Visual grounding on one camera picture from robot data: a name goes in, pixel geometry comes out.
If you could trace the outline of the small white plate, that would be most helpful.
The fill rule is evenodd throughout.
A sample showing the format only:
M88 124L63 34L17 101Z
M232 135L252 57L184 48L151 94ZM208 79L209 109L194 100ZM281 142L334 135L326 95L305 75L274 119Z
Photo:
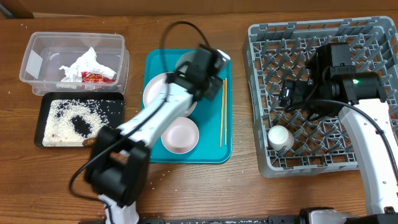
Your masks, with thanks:
M192 151L199 141L199 129L189 118L177 118L161 135L166 150L173 154Z

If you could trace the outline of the white napkin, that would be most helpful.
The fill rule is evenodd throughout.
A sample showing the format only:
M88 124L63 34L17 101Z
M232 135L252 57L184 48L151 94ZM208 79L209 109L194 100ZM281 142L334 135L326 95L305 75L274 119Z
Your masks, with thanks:
M61 82L83 83L82 72L99 73L107 78L115 79L117 73L111 68L98 63L96 58L97 55L94 48L90 47L87 52L78 57L69 67L62 65L59 70L64 71L65 77L61 79ZM77 86L72 84L56 84L56 87L77 89Z

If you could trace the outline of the brown food scrap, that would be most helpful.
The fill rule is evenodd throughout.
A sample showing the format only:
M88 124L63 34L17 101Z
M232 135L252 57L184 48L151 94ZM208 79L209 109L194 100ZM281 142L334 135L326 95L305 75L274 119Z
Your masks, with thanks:
M85 147L93 146L96 142L96 138L88 138L82 142L82 145Z

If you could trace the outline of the white cup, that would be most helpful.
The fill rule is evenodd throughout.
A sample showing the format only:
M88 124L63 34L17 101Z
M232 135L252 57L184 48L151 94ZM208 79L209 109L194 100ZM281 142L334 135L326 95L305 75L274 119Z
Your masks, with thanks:
M280 151L283 147L290 149L294 145L293 134L284 126L273 126L267 134L272 149Z

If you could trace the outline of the grey bowl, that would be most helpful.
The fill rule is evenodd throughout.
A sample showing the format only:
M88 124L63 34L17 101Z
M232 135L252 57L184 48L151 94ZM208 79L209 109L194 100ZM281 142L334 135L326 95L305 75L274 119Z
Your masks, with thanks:
M225 53L224 51L222 51L220 49L217 49L216 51L218 54L218 58L215 62L215 68L216 68L217 72L220 72L225 68L225 66L227 66L227 64L231 60L231 57L227 53ZM195 51L190 51L190 52L183 54L177 61L176 65L175 65L175 69L179 70L182 73L185 73L185 71L187 69L187 65L183 65L183 64L185 62L192 62L195 54L196 54Z

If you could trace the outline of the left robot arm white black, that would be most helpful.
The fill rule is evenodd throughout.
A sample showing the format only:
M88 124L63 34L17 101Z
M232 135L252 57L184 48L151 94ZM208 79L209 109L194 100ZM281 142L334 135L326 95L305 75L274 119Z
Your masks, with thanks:
M196 65L169 72L164 89L149 106L119 127L99 131L82 170L105 206L106 223L137 223L134 203L146 184L151 148L192 104L215 98L223 82L219 72Z

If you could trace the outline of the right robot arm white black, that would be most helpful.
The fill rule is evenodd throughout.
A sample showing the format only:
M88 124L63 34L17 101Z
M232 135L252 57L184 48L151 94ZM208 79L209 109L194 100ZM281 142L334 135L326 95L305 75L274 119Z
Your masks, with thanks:
M345 223L397 223L397 142L387 95L374 72L322 75L311 83L285 80L280 105L286 112L337 116L354 149L366 196L364 217Z

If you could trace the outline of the red snack wrapper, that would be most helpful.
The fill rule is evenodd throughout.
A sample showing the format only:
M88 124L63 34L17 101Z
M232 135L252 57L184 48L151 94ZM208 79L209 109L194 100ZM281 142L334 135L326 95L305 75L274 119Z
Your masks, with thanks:
M99 73L82 72L81 73L83 83L113 83L116 80L105 77Z

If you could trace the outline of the white rice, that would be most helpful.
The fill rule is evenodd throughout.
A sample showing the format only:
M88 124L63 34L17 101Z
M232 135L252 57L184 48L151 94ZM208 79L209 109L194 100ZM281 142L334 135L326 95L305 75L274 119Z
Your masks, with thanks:
M53 100L50 104L42 145L82 147L104 126L115 128L123 120L121 100Z

